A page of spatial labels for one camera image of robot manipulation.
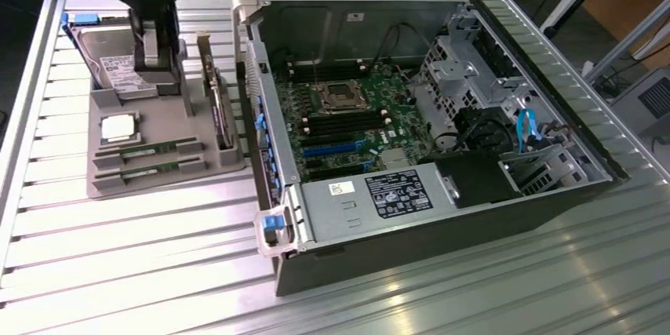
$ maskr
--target metal slotted surface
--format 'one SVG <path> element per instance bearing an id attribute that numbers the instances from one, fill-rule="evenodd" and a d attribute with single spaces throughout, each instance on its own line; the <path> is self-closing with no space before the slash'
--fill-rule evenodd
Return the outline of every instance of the metal slotted surface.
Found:
<path id="1" fill-rule="evenodd" d="M 57 15 L 121 16 L 124 5 L 49 2 L 56 17 L 42 16 L 41 51 L 21 84 L 25 111 L 12 115 L 5 140 L 16 147 L 0 156 L 2 335 L 670 333 L 667 174 L 510 0 L 484 2 L 632 180 L 535 231 L 281 298 L 272 265 L 255 252 L 248 168 L 123 198 L 85 198 L 89 74 Z M 211 31 L 233 84 L 229 6 L 177 2 L 187 74 L 199 75 L 195 32 Z"/>

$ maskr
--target blue pcie slot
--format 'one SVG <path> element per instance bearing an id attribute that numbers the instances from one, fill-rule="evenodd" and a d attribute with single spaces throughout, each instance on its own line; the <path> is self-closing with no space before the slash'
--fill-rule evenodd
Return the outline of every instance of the blue pcie slot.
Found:
<path id="1" fill-rule="evenodd" d="M 365 143 L 365 139 L 351 142 L 351 143 L 332 145 L 329 147 L 309 148 L 309 149 L 303 150 L 303 157 L 307 158 L 307 157 L 335 155 L 337 153 L 357 152 L 364 143 Z"/>

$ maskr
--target blue cable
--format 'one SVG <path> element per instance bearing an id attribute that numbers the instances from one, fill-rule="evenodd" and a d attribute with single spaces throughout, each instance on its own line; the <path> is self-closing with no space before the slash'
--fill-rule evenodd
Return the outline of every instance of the blue cable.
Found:
<path id="1" fill-rule="evenodd" d="M 536 131 L 535 112 L 532 111 L 532 109 L 522 109 L 516 117 L 516 137 L 519 138 L 519 153 L 523 153 L 523 129 L 524 129 L 526 118 L 530 128 L 528 136 L 534 135 L 536 140 L 542 140 L 542 135 Z"/>

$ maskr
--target cpu socket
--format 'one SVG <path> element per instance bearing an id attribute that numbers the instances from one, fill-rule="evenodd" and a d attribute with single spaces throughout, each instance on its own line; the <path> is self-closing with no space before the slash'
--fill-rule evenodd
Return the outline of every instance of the cpu socket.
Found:
<path id="1" fill-rule="evenodd" d="M 369 108 L 356 80 L 317 84 L 316 90 L 321 100 L 319 113 L 332 114 Z"/>

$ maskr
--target warning label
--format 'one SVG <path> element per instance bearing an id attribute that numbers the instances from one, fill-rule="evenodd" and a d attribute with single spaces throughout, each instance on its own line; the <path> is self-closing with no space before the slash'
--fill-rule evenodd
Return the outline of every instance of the warning label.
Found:
<path id="1" fill-rule="evenodd" d="M 100 58 L 100 63 L 116 93 L 156 89 L 156 86 L 148 84 L 135 72 L 135 57 L 132 55 L 105 56 Z"/>
<path id="2" fill-rule="evenodd" d="M 365 178 L 375 209 L 384 219 L 432 208 L 415 170 Z"/>

